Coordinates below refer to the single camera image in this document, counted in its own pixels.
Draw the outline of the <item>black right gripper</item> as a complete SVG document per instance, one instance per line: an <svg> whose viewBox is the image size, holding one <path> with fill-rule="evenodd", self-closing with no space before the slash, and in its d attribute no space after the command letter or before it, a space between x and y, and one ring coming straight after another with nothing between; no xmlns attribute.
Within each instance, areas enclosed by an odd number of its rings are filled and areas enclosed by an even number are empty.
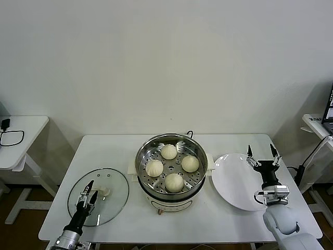
<svg viewBox="0 0 333 250"><path fill-rule="evenodd" d="M270 144L271 153L273 156L273 160L255 160L253 158L253 153L250 144L248 145L247 150L247 162L248 164L256 171L261 174L263 184L262 188L266 188L268 186L280 185L278 178L276 177L275 172L278 170L280 166L281 156L278 153L277 149L273 144Z"/></svg>

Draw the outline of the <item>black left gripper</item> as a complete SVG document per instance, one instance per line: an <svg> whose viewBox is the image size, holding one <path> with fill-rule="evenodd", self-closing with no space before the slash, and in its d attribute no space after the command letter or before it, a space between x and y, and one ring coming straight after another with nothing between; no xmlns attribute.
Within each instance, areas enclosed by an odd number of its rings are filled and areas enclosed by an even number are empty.
<svg viewBox="0 0 333 250"><path fill-rule="evenodd" d="M74 213L70 223L64 227L64 231L71 231L75 233L83 233L83 226L86 218L91 214L94 209L96 200L98 198L98 191L95 191L88 204L84 206L84 202L87 201L89 193L93 187L94 180L91 180L79 194L78 204L76 206L76 212Z"/></svg>

